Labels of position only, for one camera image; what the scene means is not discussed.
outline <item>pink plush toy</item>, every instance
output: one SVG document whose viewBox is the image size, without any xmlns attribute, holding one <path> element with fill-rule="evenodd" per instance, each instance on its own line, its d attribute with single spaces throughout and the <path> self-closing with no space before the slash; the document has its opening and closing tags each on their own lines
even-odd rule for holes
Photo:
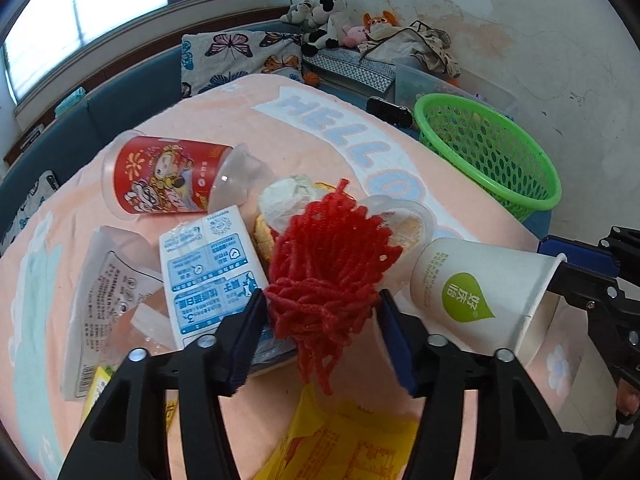
<svg viewBox="0 0 640 480">
<path fill-rule="evenodd" d="M 365 27 L 351 27 L 351 25 L 345 25 L 342 30 L 347 33 L 346 37 L 342 40 L 344 46 L 355 48 L 359 44 L 369 41 L 369 38 L 367 37 L 367 29 Z"/>
</svg>

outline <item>human hand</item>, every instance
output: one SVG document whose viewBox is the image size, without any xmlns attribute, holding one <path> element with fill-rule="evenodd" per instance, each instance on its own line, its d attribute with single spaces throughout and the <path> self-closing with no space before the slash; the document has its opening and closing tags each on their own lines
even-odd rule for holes
<svg viewBox="0 0 640 480">
<path fill-rule="evenodd" d="M 616 408 L 623 415 L 633 415 L 640 409 L 640 392 L 625 380 L 620 379 Z"/>
</svg>

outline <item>window sill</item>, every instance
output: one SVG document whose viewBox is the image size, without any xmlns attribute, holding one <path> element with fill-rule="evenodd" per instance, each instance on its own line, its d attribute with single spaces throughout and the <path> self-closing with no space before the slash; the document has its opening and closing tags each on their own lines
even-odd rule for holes
<svg viewBox="0 0 640 480">
<path fill-rule="evenodd" d="M 267 6 L 267 0 L 181 0 L 140 16 L 98 38 L 53 69 L 20 101 L 14 110 L 15 118 L 25 131 L 82 81 L 132 50 L 186 27 Z"/>
</svg>

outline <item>basket rim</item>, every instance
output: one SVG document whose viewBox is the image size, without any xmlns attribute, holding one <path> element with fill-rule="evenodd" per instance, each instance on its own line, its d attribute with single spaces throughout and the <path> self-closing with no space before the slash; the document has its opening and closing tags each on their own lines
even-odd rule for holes
<svg viewBox="0 0 640 480">
<path fill-rule="evenodd" d="M 545 163 L 548 166 L 555 187 L 555 189 L 553 190 L 554 193 L 549 198 L 545 199 L 531 198 L 529 196 L 522 195 L 488 177 L 482 171 L 479 171 L 478 168 L 469 164 L 464 158 L 458 155 L 455 150 L 450 148 L 447 143 L 444 142 L 444 140 L 442 140 L 438 136 L 438 134 L 436 134 L 433 128 L 431 128 L 431 126 L 429 125 L 429 121 L 427 120 L 424 113 L 427 105 L 431 105 L 433 104 L 433 102 L 444 101 L 446 101 L 449 105 L 452 104 L 451 102 L 457 101 L 461 104 L 464 103 L 465 107 L 471 109 L 480 108 L 483 113 L 491 116 L 492 120 L 497 121 L 503 127 L 508 127 L 510 130 L 515 130 L 514 132 L 517 136 L 525 139 L 536 150 L 538 150 L 536 156 L 541 159 L 541 162 Z M 414 120 L 418 124 L 421 132 L 429 139 L 429 142 L 433 145 L 433 147 L 442 154 L 443 158 L 457 167 L 466 176 L 468 176 L 472 180 L 475 180 L 481 186 L 491 190 L 496 195 L 509 200 L 515 205 L 527 207 L 535 211 L 547 211 L 553 209 L 560 202 L 560 198 L 562 196 L 562 187 L 560 184 L 560 177 L 558 176 L 558 172 L 556 171 L 556 167 L 553 165 L 540 145 L 525 130 L 523 130 L 513 121 L 510 121 L 507 118 L 503 117 L 500 112 L 497 112 L 496 110 L 493 110 L 488 106 L 464 97 L 450 94 L 433 93 L 424 95 L 420 99 L 418 99 L 414 107 Z"/>
</svg>

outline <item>orange butterfly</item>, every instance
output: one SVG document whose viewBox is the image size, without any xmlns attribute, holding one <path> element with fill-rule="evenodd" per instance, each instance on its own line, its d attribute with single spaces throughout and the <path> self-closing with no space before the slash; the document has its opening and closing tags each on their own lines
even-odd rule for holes
<svg viewBox="0 0 640 480">
<path fill-rule="evenodd" d="M 283 57 L 278 60 L 276 56 L 269 56 L 267 61 L 264 62 L 264 68 L 262 69 L 263 74 L 270 74 L 275 72 L 276 70 L 280 70 L 281 68 L 292 68 L 294 70 L 300 70 L 300 60 L 298 56 L 291 56 L 284 59 Z"/>
</svg>

